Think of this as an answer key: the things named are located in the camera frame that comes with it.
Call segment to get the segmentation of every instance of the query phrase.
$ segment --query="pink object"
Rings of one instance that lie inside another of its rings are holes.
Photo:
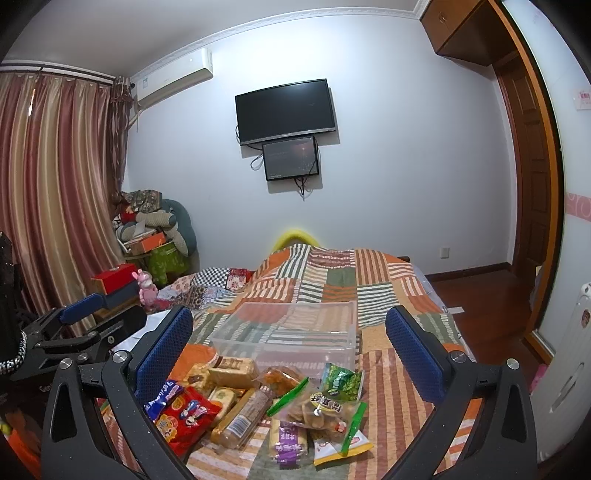
[[[531,381],[530,393],[532,393],[534,391],[534,388],[538,385],[540,380],[542,380],[542,377],[546,373],[546,370],[548,370],[548,365],[541,364],[538,367],[538,371],[535,373],[534,379]]]
[[[138,281],[139,300],[142,305],[152,305],[158,295],[158,287],[152,282],[152,275],[142,269],[139,269],[137,273],[133,272],[131,275]]]

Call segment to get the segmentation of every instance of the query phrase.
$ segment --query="curtain rod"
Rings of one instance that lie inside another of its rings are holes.
[[[46,63],[36,60],[8,60],[0,64],[0,72],[39,72],[57,73],[70,77],[78,77],[85,80],[113,85],[115,77],[92,70],[79,69],[58,63]]]

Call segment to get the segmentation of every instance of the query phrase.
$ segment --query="television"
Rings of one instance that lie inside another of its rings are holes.
[[[263,143],[267,181],[318,175],[317,152],[314,137],[285,138]]]
[[[240,145],[336,130],[326,79],[236,95]]]

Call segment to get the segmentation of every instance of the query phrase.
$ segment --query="transparent plastic box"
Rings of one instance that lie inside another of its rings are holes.
[[[252,358],[263,370],[295,366],[321,378],[326,362],[355,369],[356,302],[244,303],[209,339],[219,355]]]

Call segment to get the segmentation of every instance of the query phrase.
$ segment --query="wrapped bread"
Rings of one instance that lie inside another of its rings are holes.
[[[246,393],[242,396],[242,398],[238,401],[234,408],[230,410],[228,414],[222,419],[222,421],[215,427],[212,431],[212,435],[210,440],[212,443],[216,445],[220,444],[220,439],[222,437],[223,431],[226,429],[228,425],[234,420],[234,418],[242,411],[246,402],[248,402],[249,398],[252,397],[253,393],[255,392],[254,388],[247,390]]]
[[[213,382],[219,387],[252,388],[258,377],[258,369],[252,358],[220,356],[209,367]]]
[[[212,394],[209,395],[209,401],[213,405],[217,405],[221,408],[220,413],[217,414],[215,419],[210,425],[210,428],[215,428],[218,423],[226,416],[230,411],[230,408],[234,406],[238,399],[238,394],[235,390],[226,387],[216,387]]]
[[[194,364],[183,380],[178,383],[182,387],[188,387],[190,385],[206,398],[215,387],[207,364]]]

